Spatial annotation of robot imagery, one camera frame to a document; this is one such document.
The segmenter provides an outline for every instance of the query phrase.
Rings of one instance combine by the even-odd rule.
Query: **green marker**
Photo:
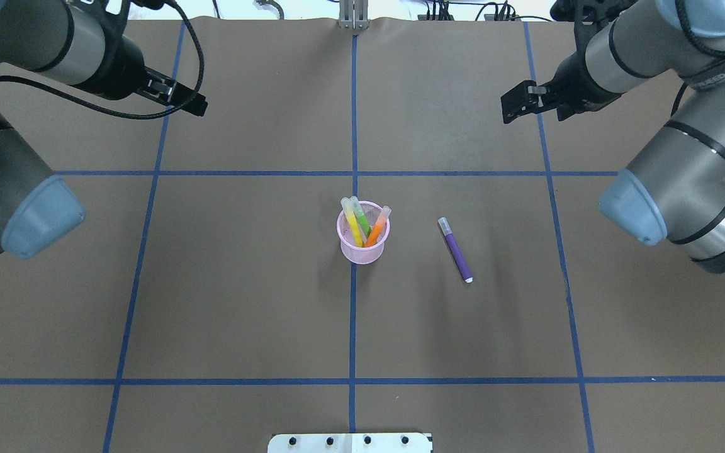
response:
[[[360,200],[357,200],[357,197],[352,197],[351,199],[351,210],[354,210],[354,217],[357,218],[357,222],[360,224],[360,228],[362,228],[362,232],[365,233],[365,237],[368,238],[368,236],[371,235],[371,224],[368,223],[368,219],[365,216],[365,213],[363,213],[363,207],[360,206]]]

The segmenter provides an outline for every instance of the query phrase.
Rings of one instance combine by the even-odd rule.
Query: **purple marker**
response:
[[[471,283],[475,278],[471,276],[469,266],[466,265],[466,260],[463,258],[460,247],[458,247],[458,241],[455,241],[455,235],[452,234],[452,228],[449,227],[449,222],[446,221],[446,217],[439,218],[438,225],[441,226],[441,231],[444,232],[444,240],[446,241],[446,245],[449,246],[449,251],[452,252],[452,258],[455,258],[455,264],[458,265],[461,278],[466,283]]]

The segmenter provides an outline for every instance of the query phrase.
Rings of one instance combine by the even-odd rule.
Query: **plastic cup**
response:
[[[380,211],[382,211],[382,206],[370,201],[360,201],[360,206],[362,206],[362,212],[368,219],[368,223],[373,227]],[[382,250],[385,249],[385,240],[390,232],[391,219],[388,218],[376,244],[371,247],[357,247],[354,245],[354,236],[351,235],[351,228],[346,220],[346,215],[343,211],[340,211],[340,215],[337,216],[337,236],[340,237],[340,250],[352,263],[370,264],[376,261],[382,255]]]

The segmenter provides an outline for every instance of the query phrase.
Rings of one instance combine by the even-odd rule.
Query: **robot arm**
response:
[[[153,9],[169,3],[182,13],[172,0],[133,3]],[[177,109],[204,115],[207,103],[196,92],[202,75],[192,90],[144,66],[141,50],[123,36],[130,1],[121,0],[119,15],[107,13],[106,4],[96,0],[0,0],[0,63],[106,99],[122,99],[135,92],[172,106],[163,113],[123,115],[125,118],[159,118]],[[189,22],[184,22],[193,34]],[[202,56],[197,43],[196,48]],[[22,80],[0,77],[0,81]],[[71,189],[0,114],[0,254],[30,258],[75,229],[84,215]]]
[[[619,172],[599,209],[641,243],[667,238],[725,278],[725,0],[639,0],[601,16],[610,3],[576,2],[575,17],[592,18],[591,30],[579,34],[584,25],[575,21],[576,54],[550,82],[524,81],[504,95],[503,120],[553,108],[559,120],[598,111],[676,71],[696,94]]]

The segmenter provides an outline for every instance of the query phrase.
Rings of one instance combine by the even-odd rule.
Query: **pen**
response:
[[[363,232],[362,234],[368,238],[368,236],[371,235],[371,225],[368,223],[365,212],[363,212],[360,200],[357,200],[357,197],[351,197],[349,199],[351,200],[351,210],[354,210],[354,216],[357,217],[357,223],[360,224],[360,229],[362,229]]]
[[[374,247],[376,240],[382,233],[382,229],[385,228],[385,223],[388,222],[388,215],[391,215],[391,208],[382,206],[382,212],[379,213],[379,218],[376,219],[374,230],[372,230],[371,234],[368,235],[368,241],[365,243],[366,247]]]
[[[458,272],[461,273],[461,278],[466,283],[471,283],[475,279],[471,276],[469,266],[466,265],[466,260],[463,258],[460,247],[458,247],[458,241],[455,241],[455,235],[452,234],[452,228],[449,227],[449,222],[446,221],[446,217],[439,218],[438,225],[441,226],[441,231],[444,233],[444,240],[446,241],[446,245],[449,246],[449,251],[452,252],[452,258],[455,260]]]
[[[340,206],[343,206],[343,213],[346,215],[346,221],[349,223],[351,229],[351,235],[354,236],[354,245],[357,247],[363,246],[363,236],[360,234],[360,227],[357,224],[357,219],[354,218],[354,212],[351,209],[351,200],[343,198],[340,200]]]

